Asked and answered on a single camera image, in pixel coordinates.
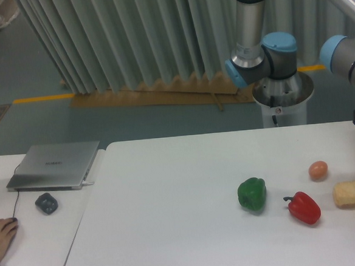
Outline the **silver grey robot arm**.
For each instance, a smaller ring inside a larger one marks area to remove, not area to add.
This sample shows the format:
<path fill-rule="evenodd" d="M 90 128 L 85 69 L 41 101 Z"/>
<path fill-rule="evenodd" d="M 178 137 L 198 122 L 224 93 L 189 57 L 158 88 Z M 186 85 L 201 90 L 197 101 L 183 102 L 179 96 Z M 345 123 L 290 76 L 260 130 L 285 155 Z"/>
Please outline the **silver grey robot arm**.
<path fill-rule="evenodd" d="M 293 35 L 287 32 L 262 35 L 266 0 L 235 1 L 237 42 L 225 61 L 227 74 L 240 89 L 255 85 L 253 99 L 263 109 L 265 127 L 277 127 L 279 116 L 287 115 L 292 120 L 294 110 L 309 100 L 314 83 L 297 70 L 297 44 Z M 319 54 L 326 69 L 355 86 L 355 37 L 332 36 Z"/>

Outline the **person's bare hand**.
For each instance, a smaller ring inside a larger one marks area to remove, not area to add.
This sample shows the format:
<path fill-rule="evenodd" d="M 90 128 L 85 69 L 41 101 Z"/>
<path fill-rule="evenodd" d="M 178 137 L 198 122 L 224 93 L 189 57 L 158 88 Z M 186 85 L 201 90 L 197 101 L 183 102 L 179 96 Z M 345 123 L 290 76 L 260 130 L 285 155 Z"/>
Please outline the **person's bare hand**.
<path fill-rule="evenodd" d="M 17 233 L 18 227 L 11 230 L 13 226 L 10 224 L 12 222 L 12 217 L 7 219 L 0 219 L 0 262 L 5 257 L 7 250 L 13 240 L 13 237 Z"/>

